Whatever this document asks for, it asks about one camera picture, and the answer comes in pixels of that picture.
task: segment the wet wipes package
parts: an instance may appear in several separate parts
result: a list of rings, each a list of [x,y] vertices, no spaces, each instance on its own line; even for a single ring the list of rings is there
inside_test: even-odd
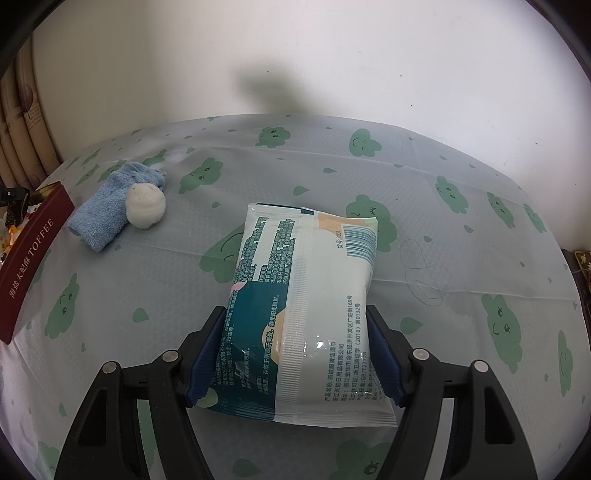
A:
[[[251,204],[216,360],[199,404],[321,427],[395,425],[369,357],[375,218]]]

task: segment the white ball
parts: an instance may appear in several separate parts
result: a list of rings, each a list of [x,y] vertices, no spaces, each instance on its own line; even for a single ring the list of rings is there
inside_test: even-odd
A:
[[[151,183],[134,183],[125,198],[127,219],[137,228],[150,228],[160,221],[166,209],[164,193]]]

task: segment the blue gripper pad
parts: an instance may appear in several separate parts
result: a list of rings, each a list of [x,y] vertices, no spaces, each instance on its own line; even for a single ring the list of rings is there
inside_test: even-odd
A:
[[[394,400],[396,405],[400,405],[407,395],[402,386],[400,365],[373,318],[368,316],[367,320],[371,362],[386,396]]]
[[[197,400],[207,394],[207,389],[212,383],[213,370],[216,366],[217,353],[222,341],[224,321],[218,321],[209,336],[203,342],[201,351],[191,365],[191,381],[185,394],[189,405],[196,405]]]

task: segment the blue towel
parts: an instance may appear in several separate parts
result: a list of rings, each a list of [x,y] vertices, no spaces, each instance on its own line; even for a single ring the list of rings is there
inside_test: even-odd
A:
[[[123,165],[70,218],[72,233],[81,236],[95,252],[103,250],[128,222],[125,197],[134,183],[151,183],[162,189],[164,175],[138,162]]]

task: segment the red box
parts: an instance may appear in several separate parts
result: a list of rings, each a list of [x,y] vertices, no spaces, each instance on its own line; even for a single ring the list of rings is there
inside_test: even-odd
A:
[[[61,227],[74,211],[66,189],[53,183],[31,193],[41,205],[25,225],[0,270],[0,340],[9,344],[31,280]]]

